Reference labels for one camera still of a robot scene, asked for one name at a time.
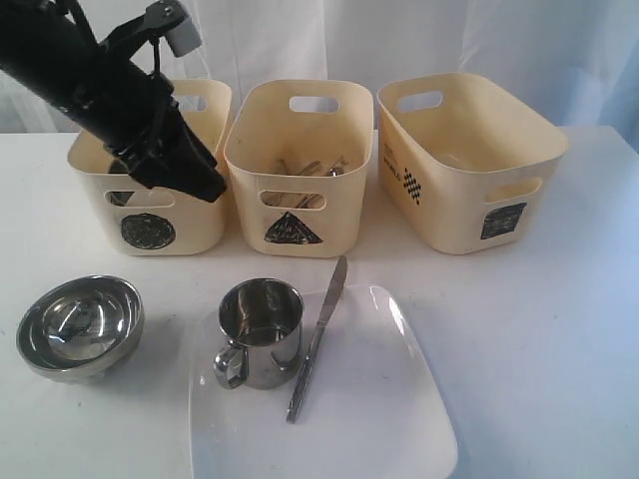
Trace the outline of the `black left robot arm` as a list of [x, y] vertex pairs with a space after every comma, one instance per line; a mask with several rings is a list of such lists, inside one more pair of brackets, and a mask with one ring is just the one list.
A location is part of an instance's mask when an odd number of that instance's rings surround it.
[[101, 140], [137, 183], [213, 203], [226, 190], [216, 158], [184, 120], [161, 62], [146, 73], [132, 61], [162, 40], [177, 57], [202, 44], [179, 1], [152, 3], [103, 41], [76, 1], [1, 4], [4, 73]]

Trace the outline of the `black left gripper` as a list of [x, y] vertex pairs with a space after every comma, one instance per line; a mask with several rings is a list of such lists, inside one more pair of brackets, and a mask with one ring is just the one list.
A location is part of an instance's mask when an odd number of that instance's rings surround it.
[[226, 190], [217, 161], [175, 112], [174, 88], [159, 71], [159, 44], [152, 44], [154, 70], [130, 59], [67, 42], [59, 53], [59, 111], [94, 134], [148, 189], [165, 188], [214, 203]]

